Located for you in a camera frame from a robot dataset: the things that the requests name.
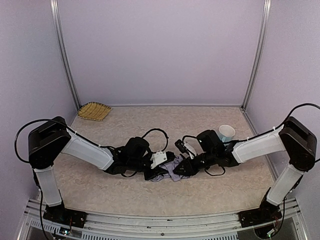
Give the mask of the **lavender folding umbrella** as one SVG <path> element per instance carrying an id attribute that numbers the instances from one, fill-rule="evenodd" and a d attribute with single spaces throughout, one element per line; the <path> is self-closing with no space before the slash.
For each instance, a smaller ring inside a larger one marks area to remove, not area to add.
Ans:
<path id="1" fill-rule="evenodd" d="M 167 170 L 168 173 L 160 174 L 152 178 L 150 181 L 156 183 L 164 179 L 172 179 L 173 182 L 178 182 L 182 179 L 188 179 L 189 176 L 183 176 L 183 175 L 175 174 L 173 172 L 173 170 L 181 163 L 182 160 L 183 160 L 182 156 L 176 155 L 173 161 L 159 165 L 160 168 Z"/>

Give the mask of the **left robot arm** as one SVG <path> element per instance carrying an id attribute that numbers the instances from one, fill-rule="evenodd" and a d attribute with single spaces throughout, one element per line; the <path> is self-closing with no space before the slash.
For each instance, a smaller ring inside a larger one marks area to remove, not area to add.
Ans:
<path id="1" fill-rule="evenodd" d="M 153 152 L 144 137 L 132 137 L 124 146 L 101 146 L 69 127 L 65 119 L 40 119 L 42 124 L 28 135 L 28 159 L 46 212 L 63 214 L 67 210 L 57 187 L 53 170 L 59 154 L 67 154 L 83 160 L 110 175 L 125 176 L 126 171 L 143 173 L 145 180 L 166 175 L 160 164 L 167 160 L 165 150 Z"/>

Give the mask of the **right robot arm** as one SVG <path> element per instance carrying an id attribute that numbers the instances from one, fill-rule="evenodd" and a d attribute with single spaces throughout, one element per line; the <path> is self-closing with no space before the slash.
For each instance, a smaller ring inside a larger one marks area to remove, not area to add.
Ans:
<path id="1" fill-rule="evenodd" d="M 183 139 L 176 141 L 182 153 L 189 153 L 173 170 L 176 175 L 190 177 L 214 165 L 231 168 L 261 156 L 287 152 L 289 162 L 263 200 L 268 206 L 278 206 L 317 162 L 317 137 L 290 114 L 280 125 L 248 139 L 223 142 L 214 130 L 203 131 L 195 139 L 203 150 L 201 154 L 191 152 Z"/>

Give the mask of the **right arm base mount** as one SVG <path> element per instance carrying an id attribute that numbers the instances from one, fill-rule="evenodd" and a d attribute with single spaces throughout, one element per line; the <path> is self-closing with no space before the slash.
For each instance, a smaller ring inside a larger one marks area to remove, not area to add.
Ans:
<path id="1" fill-rule="evenodd" d="M 245 210 L 238 213 L 242 228 L 252 227 L 282 218 L 282 213 L 279 209 L 270 210 L 267 208 L 255 208 Z"/>

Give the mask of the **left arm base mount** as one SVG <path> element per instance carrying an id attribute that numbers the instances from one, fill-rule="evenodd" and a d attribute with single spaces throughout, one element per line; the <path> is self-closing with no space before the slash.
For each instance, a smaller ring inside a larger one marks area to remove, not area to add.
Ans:
<path id="1" fill-rule="evenodd" d="M 57 211 L 49 211 L 47 209 L 43 214 L 43 218 L 54 223 L 83 229 L 86 223 L 87 213 L 68 208 Z"/>

